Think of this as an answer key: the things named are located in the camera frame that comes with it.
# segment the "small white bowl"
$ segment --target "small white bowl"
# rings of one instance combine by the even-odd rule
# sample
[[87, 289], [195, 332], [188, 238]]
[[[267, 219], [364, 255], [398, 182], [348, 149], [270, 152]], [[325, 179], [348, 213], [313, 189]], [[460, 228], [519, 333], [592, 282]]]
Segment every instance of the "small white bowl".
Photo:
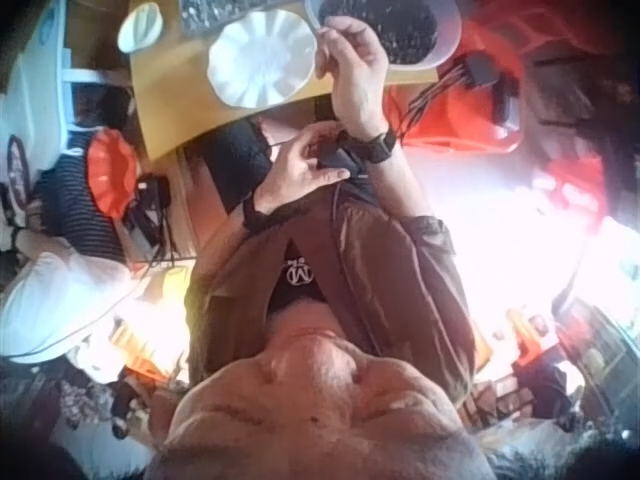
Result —
[[162, 33], [163, 23], [158, 4], [143, 3], [122, 22], [118, 48], [123, 53], [132, 53], [153, 45]]
[[209, 49], [207, 76], [227, 105], [270, 107], [307, 83], [316, 48], [311, 28], [295, 13], [252, 12], [224, 27]]

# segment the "bowl of dark food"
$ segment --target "bowl of dark food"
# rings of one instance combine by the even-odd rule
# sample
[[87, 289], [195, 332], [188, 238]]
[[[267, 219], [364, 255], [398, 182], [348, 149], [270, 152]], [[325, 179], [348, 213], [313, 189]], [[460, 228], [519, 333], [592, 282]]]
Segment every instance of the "bowl of dark food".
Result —
[[331, 16], [366, 22], [393, 70], [437, 67], [453, 55], [462, 34], [455, 0], [305, 0], [305, 9], [315, 28]]

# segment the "mouth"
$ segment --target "mouth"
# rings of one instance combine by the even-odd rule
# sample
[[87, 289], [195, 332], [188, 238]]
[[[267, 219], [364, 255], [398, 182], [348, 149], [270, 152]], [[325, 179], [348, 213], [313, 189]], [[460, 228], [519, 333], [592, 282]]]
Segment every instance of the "mouth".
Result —
[[362, 355], [362, 352], [347, 340], [339, 337], [331, 330], [323, 328], [301, 328], [295, 333], [284, 335], [280, 338], [273, 339], [269, 344], [269, 349], [286, 349], [291, 345], [312, 339], [323, 339], [331, 342], [340, 350], [349, 355]]

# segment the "printed logo on shirt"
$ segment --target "printed logo on shirt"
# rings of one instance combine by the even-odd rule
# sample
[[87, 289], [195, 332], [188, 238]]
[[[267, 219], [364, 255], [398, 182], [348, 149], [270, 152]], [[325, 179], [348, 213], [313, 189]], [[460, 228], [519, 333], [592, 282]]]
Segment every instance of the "printed logo on shirt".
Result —
[[289, 282], [289, 285], [300, 287], [313, 282], [313, 272], [303, 257], [297, 260], [287, 260], [286, 267], [287, 282]]

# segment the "tray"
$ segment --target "tray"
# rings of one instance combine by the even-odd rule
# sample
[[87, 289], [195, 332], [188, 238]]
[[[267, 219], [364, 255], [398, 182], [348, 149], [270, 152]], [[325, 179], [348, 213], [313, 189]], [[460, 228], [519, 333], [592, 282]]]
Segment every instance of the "tray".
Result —
[[225, 25], [255, 10], [275, 8], [295, 0], [178, 0], [182, 31], [200, 36], [220, 31]]

